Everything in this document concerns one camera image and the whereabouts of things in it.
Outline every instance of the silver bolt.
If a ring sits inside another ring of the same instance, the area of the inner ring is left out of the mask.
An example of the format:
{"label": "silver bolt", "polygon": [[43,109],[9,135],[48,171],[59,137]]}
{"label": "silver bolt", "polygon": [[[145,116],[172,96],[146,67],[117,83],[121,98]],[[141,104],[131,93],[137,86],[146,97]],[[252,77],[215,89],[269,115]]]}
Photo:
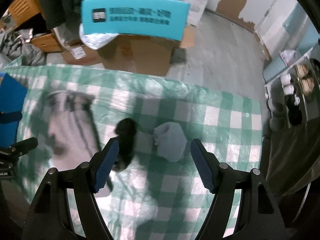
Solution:
{"label": "silver bolt", "polygon": [[220,163],[219,166],[220,166],[220,168],[222,168],[222,169],[226,169],[226,168],[228,168],[229,165],[226,164],[226,163]]}
{"label": "silver bolt", "polygon": [[85,169],[85,168],[88,168],[89,165],[90,165],[90,164],[89,164],[88,162],[83,162],[83,163],[80,164],[80,167],[83,168],[83,169]]}
{"label": "silver bolt", "polygon": [[56,172],[56,168],[50,168],[49,170],[48,170],[48,173],[49,174],[54,174],[55,172]]}
{"label": "silver bolt", "polygon": [[252,172],[256,175],[259,175],[260,174],[260,171],[258,169],[253,169]]}

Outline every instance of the wooden furniture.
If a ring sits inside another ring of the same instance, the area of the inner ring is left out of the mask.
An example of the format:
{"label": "wooden furniture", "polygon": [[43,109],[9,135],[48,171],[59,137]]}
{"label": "wooden furniture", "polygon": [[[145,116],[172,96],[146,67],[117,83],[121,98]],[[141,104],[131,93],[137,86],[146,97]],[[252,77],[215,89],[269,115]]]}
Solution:
{"label": "wooden furniture", "polygon": [[[14,0],[9,6],[9,12],[16,23],[14,29],[30,20],[32,17],[41,14],[44,18],[43,10],[39,0]],[[48,32],[47,35],[32,38],[31,44],[40,48],[44,52],[61,52],[61,46],[54,33]]]}

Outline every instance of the black square label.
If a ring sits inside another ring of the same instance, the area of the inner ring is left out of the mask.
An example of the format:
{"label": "black square label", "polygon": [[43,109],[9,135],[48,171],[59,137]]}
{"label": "black square label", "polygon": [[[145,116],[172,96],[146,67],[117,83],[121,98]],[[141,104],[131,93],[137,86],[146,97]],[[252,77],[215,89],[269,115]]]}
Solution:
{"label": "black square label", "polygon": [[92,10],[92,21],[94,23],[101,23],[107,20],[107,13],[105,8]]}

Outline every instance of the light blue box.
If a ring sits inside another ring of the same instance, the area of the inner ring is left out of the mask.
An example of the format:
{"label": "light blue box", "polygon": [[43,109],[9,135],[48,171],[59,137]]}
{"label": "light blue box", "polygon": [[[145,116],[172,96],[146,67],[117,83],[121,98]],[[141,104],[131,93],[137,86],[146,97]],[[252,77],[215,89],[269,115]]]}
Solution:
{"label": "light blue box", "polygon": [[181,41],[189,3],[178,0],[84,0],[84,34],[120,33]]}

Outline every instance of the checkered tablecloth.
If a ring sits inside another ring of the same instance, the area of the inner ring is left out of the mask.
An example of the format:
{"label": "checkered tablecloth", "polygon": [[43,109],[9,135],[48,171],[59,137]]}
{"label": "checkered tablecloth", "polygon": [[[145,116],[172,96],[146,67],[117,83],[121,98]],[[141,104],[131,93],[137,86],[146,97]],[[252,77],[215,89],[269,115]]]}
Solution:
{"label": "checkered tablecloth", "polygon": [[[121,173],[111,173],[110,196],[96,196],[101,214],[114,239],[194,239],[213,195],[203,187],[190,155],[190,141],[235,169],[257,168],[261,150],[260,103],[197,85],[121,71],[74,65],[20,66],[4,71],[28,87],[17,140],[38,138],[36,150],[18,163],[18,183],[30,202],[48,168],[52,149],[47,143],[50,108],[48,93],[76,90],[96,98],[92,113],[103,147],[114,136],[115,125],[131,117],[138,124],[135,157]],[[157,156],[153,129],[178,122],[188,140],[183,158],[170,163]],[[74,196],[71,216],[83,235]],[[236,192],[226,235],[233,232],[240,192]]]}

